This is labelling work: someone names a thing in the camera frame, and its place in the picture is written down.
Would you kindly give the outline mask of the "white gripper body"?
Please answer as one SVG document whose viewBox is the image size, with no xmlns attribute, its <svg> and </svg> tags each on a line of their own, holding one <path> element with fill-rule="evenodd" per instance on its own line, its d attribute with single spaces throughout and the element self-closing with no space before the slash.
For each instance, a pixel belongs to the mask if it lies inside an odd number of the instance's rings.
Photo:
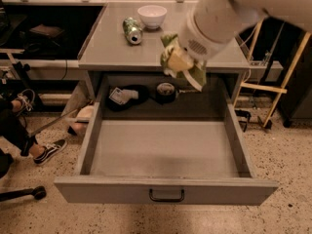
<svg viewBox="0 0 312 234">
<path fill-rule="evenodd" d="M 211 59 L 226 46 L 225 43 L 217 43 L 204 36 L 192 17 L 186 18 L 177 35 L 180 47 L 196 60 Z"/>
</svg>

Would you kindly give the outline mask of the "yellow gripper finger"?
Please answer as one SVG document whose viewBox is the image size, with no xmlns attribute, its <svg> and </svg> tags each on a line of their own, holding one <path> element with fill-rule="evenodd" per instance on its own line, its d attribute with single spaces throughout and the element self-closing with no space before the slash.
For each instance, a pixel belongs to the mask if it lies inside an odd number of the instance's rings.
<svg viewBox="0 0 312 234">
<path fill-rule="evenodd" d="M 168 59 L 168 67 L 175 71 L 188 70 L 193 67 L 194 59 L 182 48 L 174 47 Z"/>
</svg>

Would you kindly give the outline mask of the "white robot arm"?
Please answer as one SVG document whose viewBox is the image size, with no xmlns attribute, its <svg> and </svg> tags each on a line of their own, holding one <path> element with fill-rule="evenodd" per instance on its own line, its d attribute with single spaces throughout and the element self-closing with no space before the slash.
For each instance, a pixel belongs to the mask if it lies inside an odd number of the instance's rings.
<svg viewBox="0 0 312 234">
<path fill-rule="evenodd" d="M 268 17 L 312 32 L 312 0 L 199 0 L 168 48 L 167 67 L 183 71 L 211 59 L 235 36 Z"/>
</svg>

